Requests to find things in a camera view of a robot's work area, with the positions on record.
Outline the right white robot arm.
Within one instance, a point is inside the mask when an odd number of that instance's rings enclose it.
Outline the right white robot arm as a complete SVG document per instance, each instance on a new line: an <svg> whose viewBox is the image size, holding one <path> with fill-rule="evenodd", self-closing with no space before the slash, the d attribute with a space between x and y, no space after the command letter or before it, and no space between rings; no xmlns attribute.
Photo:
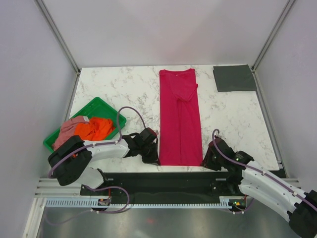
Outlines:
<svg viewBox="0 0 317 238"><path fill-rule="evenodd" d="M216 137L209 143L202 166L214 171L225 168L229 176L220 186L232 195L248 195L283 217L302 238L317 236L317 193L305 192L270 171L243 151L234 152Z"/></svg>

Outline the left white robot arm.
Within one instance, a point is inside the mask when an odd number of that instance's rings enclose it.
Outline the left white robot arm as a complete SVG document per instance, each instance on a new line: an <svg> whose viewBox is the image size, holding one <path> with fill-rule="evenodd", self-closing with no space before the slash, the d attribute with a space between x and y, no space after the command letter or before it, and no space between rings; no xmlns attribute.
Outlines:
<svg viewBox="0 0 317 238"><path fill-rule="evenodd" d="M101 169L94 169L90 164L139 155L146 164L160 164L158 134L149 127L140 133L123 135L118 140L89 141L74 135L49 156L51 170L48 177L57 179L61 186L78 182L103 195L109 188L106 176Z"/></svg>

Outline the magenta t-shirt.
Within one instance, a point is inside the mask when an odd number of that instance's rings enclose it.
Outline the magenta t-shirt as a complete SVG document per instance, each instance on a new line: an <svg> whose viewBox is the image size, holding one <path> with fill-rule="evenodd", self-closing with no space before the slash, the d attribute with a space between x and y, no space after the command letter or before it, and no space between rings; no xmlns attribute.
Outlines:
<svg viewBox="0 0 317 238"><path fill-rule="evenodd" d="M203 147L195 70L161 70L159 89L161 165L199 167Z"/></svg>

